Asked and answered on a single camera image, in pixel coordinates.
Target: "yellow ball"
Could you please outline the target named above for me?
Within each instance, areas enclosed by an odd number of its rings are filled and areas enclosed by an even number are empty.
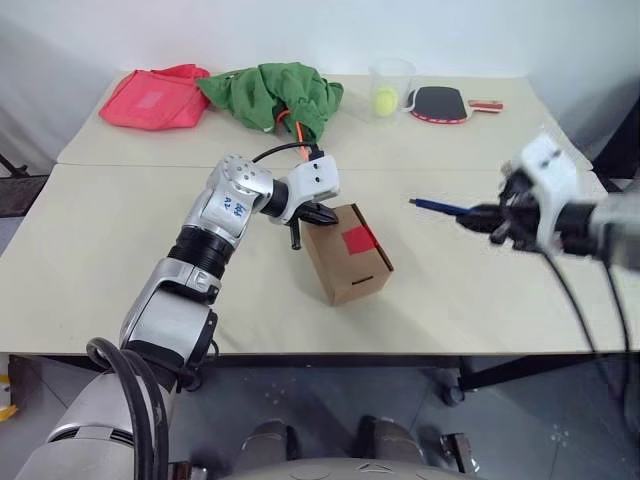
[[[379,117],[386,117],[396,111],[398,94],[394,88],[380,87],[373,99],[373,111]]]

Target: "red bag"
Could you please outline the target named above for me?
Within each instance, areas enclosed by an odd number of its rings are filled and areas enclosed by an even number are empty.
[[[143,130],[193,127],[209,104],[195,79],[208,76],[194,64],[134,70],[118,84],[100,116],[113,125]]]

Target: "table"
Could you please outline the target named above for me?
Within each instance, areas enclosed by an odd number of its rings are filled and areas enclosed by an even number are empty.
[[[544,128],[567,150],[581,170],[591,164],[569,142],[524,78],[419,77],[414,85],[451,85],[471,98],[500,99],[499,115],[474,114],[462,125],[434,125],[398,115],[395,122],[371,121],[367,115],[369,77],[329,76],[345,86],[338,112],[327,124],[320,145],[344,169],[498,171]],[[97,111],[119,78],[58,157],[71,165],[157,165],[213,167],[227,153],[254,156],[292,141],[243,127],[226,112],[207,111],[193,129],[145,132],[113,128]],[[264,160],[267,167],[291,168],[296,151]]]
[[[499,167],[548,131],[576,159],[591,197],[605,195],[589,162],[568,142],[525,79],[423,77],[506,109],[464,125],[424,124],[408,115],[372,122],[368,78],[337,76],[340,111],[321,145],[337,159],[342,193],[357,202],[396,271],[378,294],[329,307],[304,251],[289,232],[253,219],[231,259],[215,310],[223,353],[470,354],[586,351],[566,299],[542,261],[493,248],[451,218],[407,203],[422,195],[473,205],[496,199]],[[102,105],[113,86],[98,103]],[[59,157],[51,179],[0,258],[0,305],[8,334],[0,351],[84,353],[96,335],[115,340],[127,310],[177,236],[219,159],[248,156],[289,141],[247,130],[223,112],[205,112],[194,129],[144,132],[88,118]],[[264,160],[276,176],[299,161],[294,151]],[[560,263],[601,349],[622,346],[598,265]],[[616,272],[639,332],[637,278]]]
[[[287,170],[275,169],[284,175]],[[166,255],[209,168],[58,165],[0,258],[0,351],[83,353],[115,340],[156,261]],[[586,351],[567,300],[534,255],[494,248],[407,199],[460,204],[495,198],[499,173],[345,170],[330,205],[360,206],[396,271],[378,294],[330,307],[289,232],[257,216],[231,258],[215,305],[224,353],[469,354]],[[604,195],[581,173],[591,196]],[[560,264],[599,348],[622,346],[601,268]],[[631,329],[640,283],[616,271]],[[636,347],[638,335],[635,335]]]

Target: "clear plastic cup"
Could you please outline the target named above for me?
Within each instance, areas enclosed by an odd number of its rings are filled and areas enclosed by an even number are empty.
[[[370,104],[374,117],[393,116],[404,107],[415,67],[400,58],[385,58],[369,67],[371,74]]]

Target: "blue pen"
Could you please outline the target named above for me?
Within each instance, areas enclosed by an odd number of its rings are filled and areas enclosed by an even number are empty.
[[[433,210],[434,212],[444,213],[445,215],[467,215],[471,212],[470,208],[456,207],[448,203],[434,202],[432,200],[424,200],[422,198],[410,198],[409,203],[414,204],[416,207],[426,208],[427,210]]]

